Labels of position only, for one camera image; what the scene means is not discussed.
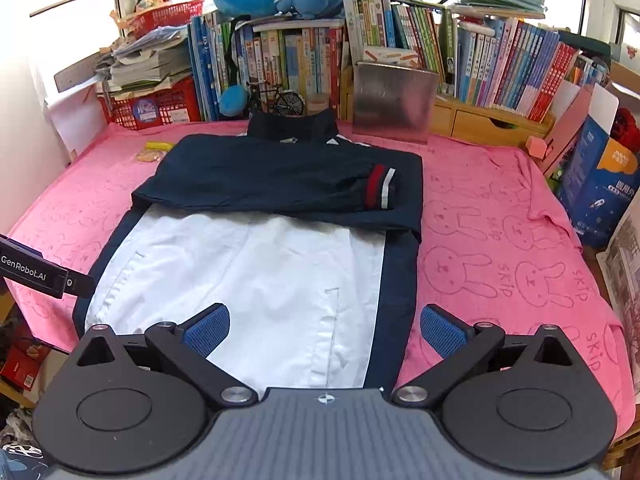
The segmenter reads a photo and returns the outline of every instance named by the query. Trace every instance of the blue box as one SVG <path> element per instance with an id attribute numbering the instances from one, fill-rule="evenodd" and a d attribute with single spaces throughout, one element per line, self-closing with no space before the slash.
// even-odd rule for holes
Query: blue box
<path id="1" fill-rule="evenodd" d="M 640 172 L 638 159 L 609 137 L 618 98 L 596 86 L 574 157 L 556 193 L 583 245 L 609 243 L 633 199 Z"/>

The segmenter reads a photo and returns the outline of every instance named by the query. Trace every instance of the pink eraser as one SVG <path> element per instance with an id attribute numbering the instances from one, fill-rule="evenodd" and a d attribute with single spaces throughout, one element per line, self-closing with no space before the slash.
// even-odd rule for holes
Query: pink eraser
<path id="1" fill-rule="evenodd" d="M 542 160 L 546 154 L 546 142 L 539 137 L 530 136 L 529 139 L 527 139 L 527 151 L 529 152 L 529 156 Z"/>

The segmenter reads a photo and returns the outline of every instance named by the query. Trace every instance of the jacket sleeve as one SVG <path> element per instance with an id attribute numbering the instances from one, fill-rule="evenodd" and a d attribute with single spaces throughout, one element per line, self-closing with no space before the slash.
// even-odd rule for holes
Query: jacket sleeve
<path id="1" fill-rule="evenodd" d="M 190 211 L 357 212 L 394 206 L 396 169 L 343 146 L 185 137 L 133 193 Z"/>

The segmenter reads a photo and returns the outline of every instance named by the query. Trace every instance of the red basket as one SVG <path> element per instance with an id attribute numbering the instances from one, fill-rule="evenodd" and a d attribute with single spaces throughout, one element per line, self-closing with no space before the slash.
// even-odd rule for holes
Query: red basket
<path id="1" fill-rule="evenodd" d="M 142 38 L 146 33 L 158 27 L 181 27 L 187 25 L 193 16 L 202 14 L 204 0 L 193 0 L 183 4 L 167 5 L 157 9 L 148 10 L 134 18 L 129 24 L 129 31 L 136 38 Z"/>
<path id="2" fill-rule="evenodd" d="M 111 114 L 105 100 L 101 98 L 100 101 L 107 120 L 129 130 L 145 130 L 163 124 L 200 120 L 193 77 L 183 79 L 170 90 L 124 101 L 111 100 Z"/>

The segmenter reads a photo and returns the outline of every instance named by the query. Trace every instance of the pink bed sheet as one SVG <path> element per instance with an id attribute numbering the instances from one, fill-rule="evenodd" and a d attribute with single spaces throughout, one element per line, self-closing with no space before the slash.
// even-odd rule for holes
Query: pink bed sheet
<path id="1" fill-rule="evenodd" d="M 148 140 L 177 142 L 194 133 L 235 135 L 246 123 L 160 126 L 131 132 L 111 124 L 33 203 L 9 235 L 45 258 L 87 272 L 130 207 L 130 194 L 157 163 L 135 155 Z M 580 254 L 567 216 L 535 165 L 519 150 L 431 136 L 427 145 L 376 137 L 362 142 L 411 151 L 424 163 L 424 213 L 418 256 L 417 314 L 398 383 L 440 361 L 422 339 L 419 316 L 436 303 L 473 324 L 490 320 L 508 333 L 561 326 L 631 425 L 635 399 L 622 327 Z M 56 300 L 8 282 L 37 338 L 70 351 L 75 298 Z"/>

